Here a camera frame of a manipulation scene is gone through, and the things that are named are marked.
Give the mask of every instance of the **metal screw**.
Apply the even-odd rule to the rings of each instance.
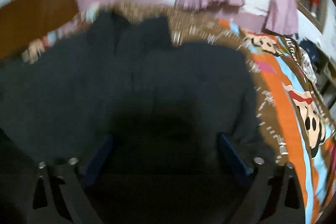
[[[255,157],[254,162],[258,165],[263,165],[265,163],[265,161],[262,158],[259,158],[259,157]]]
[[[46,166],[47,164],[44,161],[39,163],[39,169],[46,168]]]
[[[68,161],[68,163],[69,163],[70,165],[74,165],[74,164],[78,163],[78,159],[77,159],[77,158],[71,158],[71,159]]]
[[[293,163],[291,163],[290,161],[287,162],[286,166],[287,166],[288,168],[290,168],[290,169],[293,169],[293,168],[294,168]]]

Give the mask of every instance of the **black clothing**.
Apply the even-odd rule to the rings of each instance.
[[[108,132],[117,174],[216,174],[219,133],[274,162],[243,55],[174,48],[165,17],[130,24],[103,13],[36,63],[5,62],[0,78],[0,127],[35,162],[81,159]]]

